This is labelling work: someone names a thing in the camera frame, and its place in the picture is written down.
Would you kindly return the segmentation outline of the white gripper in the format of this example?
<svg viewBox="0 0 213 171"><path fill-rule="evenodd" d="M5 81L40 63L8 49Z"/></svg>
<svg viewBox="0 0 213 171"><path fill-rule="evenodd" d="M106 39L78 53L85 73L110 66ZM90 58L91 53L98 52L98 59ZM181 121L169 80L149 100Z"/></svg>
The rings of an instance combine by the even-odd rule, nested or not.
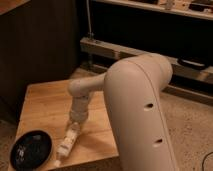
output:
<svg viewBox="0 0 213 171"><path fill-rule="evenodd" d="M82 134L85 125L83 122L85 122L88 118L89 102L90 99L88 96L74 97L72 99L72 105L69 112L70 122L67 122L67 131L73 129L73 122L77 122L79 123L79 135Z"/></svg>

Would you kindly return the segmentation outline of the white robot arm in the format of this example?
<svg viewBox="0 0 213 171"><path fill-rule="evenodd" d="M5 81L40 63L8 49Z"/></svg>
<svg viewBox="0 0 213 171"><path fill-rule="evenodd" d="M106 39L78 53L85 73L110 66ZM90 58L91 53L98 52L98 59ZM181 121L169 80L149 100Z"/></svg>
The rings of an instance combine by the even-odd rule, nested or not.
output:
<svg viewBox="0 0 213 171"><path fill-rule="evenodd" d="M160 104L173 74L168 59L145 53L114 63L107 72L75 79L70 120L88 117L90 94L101 91L123 171L179 171Z"/></svg>

